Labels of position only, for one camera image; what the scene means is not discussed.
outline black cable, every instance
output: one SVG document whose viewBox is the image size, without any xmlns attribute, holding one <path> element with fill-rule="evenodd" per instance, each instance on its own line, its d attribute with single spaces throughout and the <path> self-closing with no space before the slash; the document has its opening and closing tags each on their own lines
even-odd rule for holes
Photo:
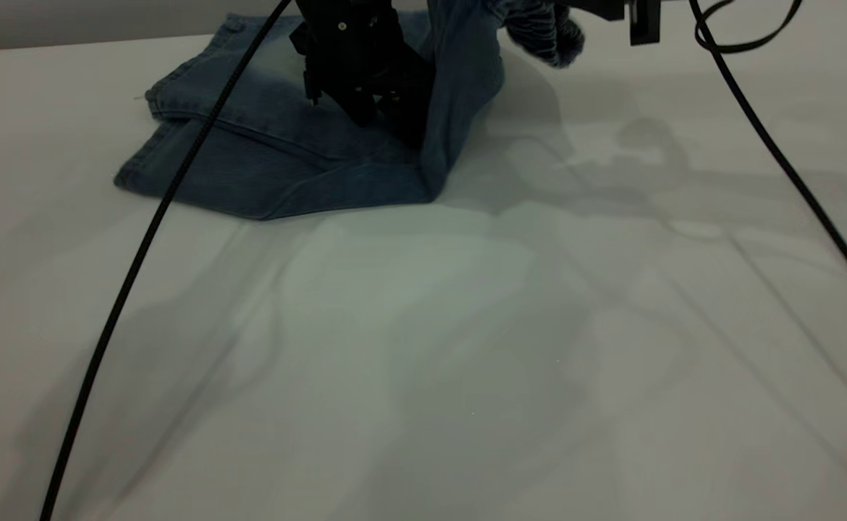
<svg viewBox="0 0 847 521">
<path fill-rule="evenodd" d="M 793 182 L 794 187 L 796 187 L 800 194 L 803 195 L 804 200 L 813 210 L 815 216 L 819 219 L 823 227 L 826 228 L 827 233 L 830 235 L 833 242 L 835 242 L 836 247 L 838 247 L 838 251 L 843 254 L 845 261 L 847 261 L 847 243 L 841 236 L 838 228 L 832 224 L 830 217 L 828 217 L 826 211 L 823 210 L 822 206 L 813 195 L 813 192 L 811 192 L 806 186 L 803 179 L 800 178 L 800 174 L 797 174 L 796 169 L 791 166 L 790 161 L 788 161 L 788 159 L 780 151 L 771 136 L 768 135 L 764 125 L 762 125 L 760 119 L 758 119 L 758 116 L 751 108 L 748 100 L 745 99 L 745 95 L 742 93 L 741 89 L 739 89 L 734 76 L 732 76 L 732 73 L 729 72 L 728 66 L 725 65 L 725 60 L 722 59 L 722 54 L 734 54 L 757 49 L 758 47 L 764 46 L 766 43 L 773 40 L 775 36 L 777 36 L 778 33 L 780 33 L 781 30 L 783 30 L 784 27 L 787 27 L 788 23 L 791 22 L 794 15 L 797 13 L 797 10 L 800 9 L 803 0 L 793 0 L 791 10 L 787 14 L 784 23 L 781 24 L 775 32 L 768 36 L 750 43 L 733 44 L 733 46 L 719 46 L 719 44 L 715 42 L 714 38 L 712 38 L 710 27 L 707 26 L 706 20 L 717 10 L 722 9 L 722 7 L 725 7 L 733 2 L 735 2 L 735 0 L 722 0 L 714 6 L 711 6 L 706 13 L 701 13 L 697 0 L 691 0 L 691 10 L 697 20 L 695 29 L 697 42 L 711 52 L 714 60 L 716 61 L 716 65 L 722 73 L 722 78 L 724 78 L 727 85 L 729 85 L 729 89 L 731 89 L 733 95 L 738 100 L 739 106 L 741 106 L 742 110 L 745 112 L 745 115 L 749 119 L 749 122 L 751 122 L 751 125 L 754 126 L 755 132 L 758 132 L 758 136 L 762 139 L 765 146 L 767 146 L 768 151 L 770 151 L 774 158 L 777 159 L 780 167 L 784 169 L 785 174 L 787 174 L 788 178 L 790 178 L 791 182 Z M 146 257 L 146 253 L 150 250 L 150 245 L 153 243 L 156 231 L 159 230 L 159 224 L 162 223 L 163 217 L 166 215 L 166 210 L 169 210 L 169 204 L 172 203 L 172 199 L 175 198 L 176 192 L 179 191 L 179 186 L 182 184 L 185 175 L 188 173 L 188 169 L 192 166 L 195 156 L 197 156 L 198 152 L 201 150 L 201 146 L 204 145 L 205 139 L 208 138 L 208 134 L 214 127 L 214 123 L 217 122 L 218 116 L 221 114 L 225 103 L 227 103 L 227 99 L 231 95 L 231 92 L 234 91 L 236 83 L 240 80 L 244 70 L 247 69 L 249 62 L 259 49 L 262 41 L 266 38 L 266 35 L 270 32 L 272 26 L 274 26 L 276 20 L 282 16 L 282 10 L 285 10 L 285 7 L 287 7 L 290 3 L 291 0 L 281 0 L 266 20 L 264 26 L 262 26 L 253 39 L 253 42 L 248 47 L 247 52 L 245 52 L 244 56 L 241 57 L 240 62 L 237 64 L 234 72 L 231 74 L 231 77 L 229 77 L 226 85 L 224 86 L 224 90 L 222 90 L 221 95 L 218 96 L 218 100 L 211 109 L 208 119 L 205 119 L 205 123 L 202 126 L 201 131 L 199 131 L 198 136 L 196 136 L 195 142 L 192 144 L 192 148 L 189 149 L 188 154 L 186 154 L 185 159 L 182 161 L 182 165 L 180 165 L 178 171 L 176 171 L 176 174 L 172 177 L 169 187 L 166 189 L 166 192 L 163 194 L 163 198 L 159 202 L 159 207 L 156 208 L 156 212 L 146 229 L 146 233 L 143 235 L 140 247 L 137 248 L 137 253 L 131 263 L 131 268 L 128 270 L 125 281 L 122 283 L 122 288 L 120 288 L 118 292 L 118 297 L 115 299 L 115 303 L 111 308 L 109 319 L 106 321 L 105 327 L 102 329 L 102 334 L 96 344 L 95 352 L 93 352 L 92 359 L 89 360 L 89 366 L 86 368 L 85 377 L 83 377 L 83 385 L 80 386 L 79 394 L 76 398 L 76 405 L 73 406 L 73 412 L 69 418 L 69 425 L 67 425 L 67 432 L 63 438 L 63 443 L 60 446 L 59 455 L 57 455 L 56 458 L 53 475 L 50 477 L 47 494 L 43 499 L 40 521 L 51 521 L 53 517 L 56 498 L 57 495 L 59 495 L 60 486 L 63 483 L 67 462 L 69 462 L 69 456 L 72 454 L 73 445 L 76 442 L 76 435 L 79 432 L 79 426 L 82 422 L 83 415 L 85 414 L 85 407 L 89 402 L 89 395 L 92 392 L 93 383 L 95 383 L 96 376 L 98 375 L 98 369 L 102 364 L 102 358 L 105 356 L 106 349 L 108 349 L 109 341 L 111 340 L 112 333 L 118 323 L 120 314 L 122 314 L 122 310 L 125 309 L 125 303 L 131 293 L 133 283 L 135 283 L 137 274 L 140 273 L 141 265 L 143 265 L 143 259 Z"/>
<path fill-rule="evenodd" d="M 169 187 L 163 194 L 163 198 L 159 201 L 159 207 L 156 208 L 156 213 L 153 214 L 153 218 L 150 220 L 148 228 L 146 228 L 146 233 L 143 235 L 140 247 L 137 248 L 137 253 L 131 263 L 131 268 L 128 270 L 125 281 L 122 283 L 122 289 L 118 292 L 118 297 L 115 299 L 115 303 L 111 307 L 109 319 L 106 321 L 105 327 L 102 329 L 102 335 L 99 337 L 98 344 L 96 344 L 96 350 L 92 354 L 92 360 L 89 360 L 89 367 L 85 371 L 85 377 L 83 377 L 83 385 L 79 389 L 79 395 L 76 396 L 76 405 L 73 406 L 73 413 L 69 418 L 66 435 L 63 436 L 63 443 L 60 446 L 59 455 L 56 456 L 56 464 L 54 465 L 53 475 L 50 477 L 50 485 L 47 487 L 47 494 L 43 498 L 43 508 L 41 509 L 40 521 L 51 521 L 51 518 L 54 515 L 56 496 L 59 494 L 60 485 L 63 483 L 63 474 L 67 470 L 69 455 L 72 453 L 73 444 L 76 442 L 76 434 L 79 431 L 79 425 L 80 422 L 82 422 L 83 413 L 85 413 L 86 403 L 89 402 L 89 394 L 92 392 L 92 385 L 96 381 L 99 366 L 102 364 L 102 357 L 105 356 L 105 350 L 109 346 L 111 334 L 118 323 L 118 317 L 122 314 L 122 310 L 125 309 L 125 303 L 128 300 L 128 295 L 131 293 L 133 283 L 135 283 L 137 274 L 143 264 L 143 258 L 146 257 L 146 252 L 150 250 L 150 245 L 153 243 L 153 237 L 156 235 L 156 230 L 158 230 L 160 222 L 163 221 L 163 216 L 166 215 L 166 210 L 168 210 L 169 204 L 172 203 L 172 199 L 176 197 L 176 192 L 179 191 L 179 185 L 182 184 L 182 179 L 184 179 L 185 175 L 188 173 L 189 167 L 192 166 L 192 161 L 195 160 L 195 156 L 198 155 L 198 152 L 201 150 L 201 146 L 205 143 L 205 139 L 208 137 L 208 133 L 211 132 L 211 128 L 214 127 L 214 123 L 217 122 L 218 115 L 221 114 L 221 110 L 224 108 L 225 103 L 227 103 L 227 99 L 231 95 L 231 92 L 234 91 L 234 87 L 237 85 L 237 81 L 240 80 L 240 76 L 244 72 L 244 69 L 247 69 L 247 65 L 253 58 L 253 55 L 255 55 L 257 49 L 259 49 L 259 44 L 261 44 L 266 38 L 269 30 L 272 26 L 274 26 L 275 21 L 282 16 L 282 10 L 285 10 L 285 7 L 287 7 L 290 3 L 291 0 L 281 0 L 278 7 L 275 7 L 275 10 L 272 11 L 272 14 L 270 14 L 264 26 L 262 26 L 259 30 L 259 33 L 257 33 L 255 38 L 253 38 L 253 42 L 250 44 L 247 52 L 244 53 L 244 56 L 241 57 L 236 69 L 234 69 L 234 72 L 231 74 L 231 77 L 229 77 L 226 85 L 224 86 L 224 90 L 222 90 L 221 95 L 218 96 L 218 100 L 214 103 L 211 113 L 208 115 L 208 119 L 205 119 L 205 124 L 202 126 L 201 131 L 199 131 L 198 136 L 196 136 L 195 142 L 192 144 L 192 148 L 190 148 L 188 154 L 185 155 L 182 165 L 172 177 Z"/>
<path fill-rule="evenodd" d="M 729 90 L 732 91 L 732 95 L 736 97 L 736 101 L 738 102 L 738 105 L 741 106 L 742 111 L 745 112 L 745 117 L 749 119 L 749 122 L 751 122 L 751 126 L 754 127 L 755 132 L 758 132 L 758 137 L 760 137 L 762 142 L 764 142 L 764 145 L 767 146 L 768 151 L 771 152 L 775 161 L 777 161 L 780 168 L 783 169 L 784 174 L 787 174 L 787 178 L 790 179 L 794 187 L 797 188 L 800 195 L 803 195 L 804 201 L 806 201 L 806 204 L 809 205 L 810 210 L 813 211 L 813 214 L 817 217 L 821 225 L 823 225 L 823 228 L 826 229 L 828 237 L 830 237 L 832 242 L 835 243 L 835 246 L 838 248 L 838 252 L 841 253 L 841 256 L 843 256 L 847 262 L 847 241 L 843 235 L 841 235 L 840 231 L 838 231 L 838 228 L 834 222 L 832 222 L 832 219 L 828 216 L 823 206 L 819 204 L 819 201 L 813 192 L 807 187 L 804 179 L 801 178 L 800 174 L 797 174 L 796 169 L 793 168 L 791 162 L 788 161 L 787 157 L 785 157 L 784 152 L 780 151 L 778 144 L 774 142 L 774 139 L 771 138 L 767 129 L 764 128 L 761 119 L 758 119 L 758 115 L 755 114 L 749 100 L 745 98 L 744 93 L 742 93 L 742 89 L 739 88 L 736 79 L 729 70 L 729 66 L 725 63 L 725 59 L 722 58 L 722 55 L 724 54 L 741 53 L 752 49 L 758 49 L 758 47 L 761 47 L 773 40 L 774 37 L 784 29 L 784 27 L 787 27 L 788 23 L 791 23 L 794 15 L 797 14 L 797 10 L 800 9 L 801 4 L 803 4 L 803 0 L 793 0 L 791 10 L 787 13 L 787 19 L 784 20 L 784 23 L 781 24 L 775 32 L 765 36 L 764 38 L 755 40 L 754 42 L 739 43 L 734 44 L 734 46 L 719 46 L 719 44 L 716 43 L 716 40 L 714 40 L 714 37 L 712 37 L 710 27 L 707 26 L 706 20 L 711 16 L 711 14 L 714 14 L 717 10 L 722 9 L 722 7 L 732 4 L 735 0 L 722 0 L 714 6 L 711 6 L 710 9 L 705 12 L 701 12 L 698 0 L 689 1 L 691 1 L 691 10 L 697 20 L 697 26 L 695 29 L 697 42 L 701 44 L 704 49 L 710 51 L 714 57 L 714 61 L 716 62 L 716 67 L 719 68 L 719 72 L 722 74 L 722 78 L 729 86 Z"/>
</svg>

